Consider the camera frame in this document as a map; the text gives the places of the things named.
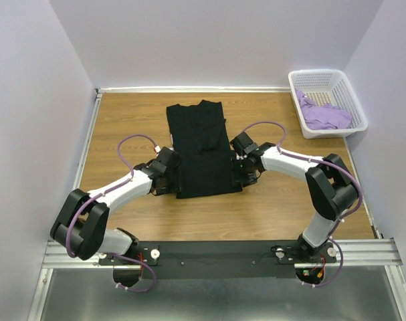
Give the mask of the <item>black t shirt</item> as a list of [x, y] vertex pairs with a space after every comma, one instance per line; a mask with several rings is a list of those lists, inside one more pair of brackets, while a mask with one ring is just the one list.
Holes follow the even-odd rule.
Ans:
[[181, 156], [178, 199], [242, 191], [235, 181], [223, 106], [206, 100], [166, 108], [174, 150]]

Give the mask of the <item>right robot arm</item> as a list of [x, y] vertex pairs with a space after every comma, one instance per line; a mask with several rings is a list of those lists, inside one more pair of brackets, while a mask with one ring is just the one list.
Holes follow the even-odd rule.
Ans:
[[320, 255], [334, 228], [355, 201], [359, 200], [356, 179], [337, 154], [313, 157], [265, 142], [258, 145], [245, 132], [231, 142], [235, 180], [243, 187], [257, 183], [265, 171], [279, 172], [306, 182], [313, 217], [292, 246], [292, 258], [313, 261]]

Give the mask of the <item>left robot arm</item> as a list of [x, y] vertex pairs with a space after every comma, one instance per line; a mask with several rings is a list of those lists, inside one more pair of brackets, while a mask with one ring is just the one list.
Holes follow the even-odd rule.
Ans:
[[89, 192], [74, 189], [62, 205], [50, 237], [68, 255], [83, 261], [100, 253], [114, 255], [123, 264], [132, 263], [138, 255], [138, 239], [121, 228], [108, 229], [108, 218], [139, 197], [179, 191], [180, 163], [179, 153], [163, 147], [156, 158], [105, 187]]

